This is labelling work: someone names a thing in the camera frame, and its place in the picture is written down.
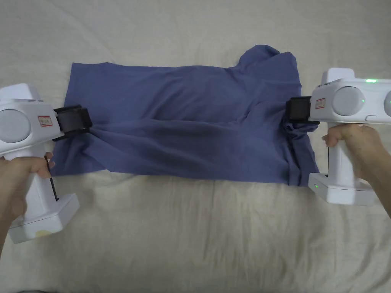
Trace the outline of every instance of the white bedsheet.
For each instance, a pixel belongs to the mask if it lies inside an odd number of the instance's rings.
[[[72,62],[228,67],[267,44],[296,56],[310,95],[332,66],[391,78],[390,11],[389,0],[2,0],[0,86],[32,83],[60,107]],[[310,135],[323,171],[325,130]],[[391,146],[390,127],[380,132]],[[78,193],[80,211],[61,233],[7,238],[0,292],[391,290],[391,220],[379,204],[107,171],[57,185]]]

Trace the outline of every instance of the sticker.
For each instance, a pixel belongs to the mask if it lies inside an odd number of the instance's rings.
[[[315,109],[322,109],[325,106],[326,106],[326,98],[316,100]]]
[[[38,116],[38,120],[42,127],[53,126],[50,116]]]

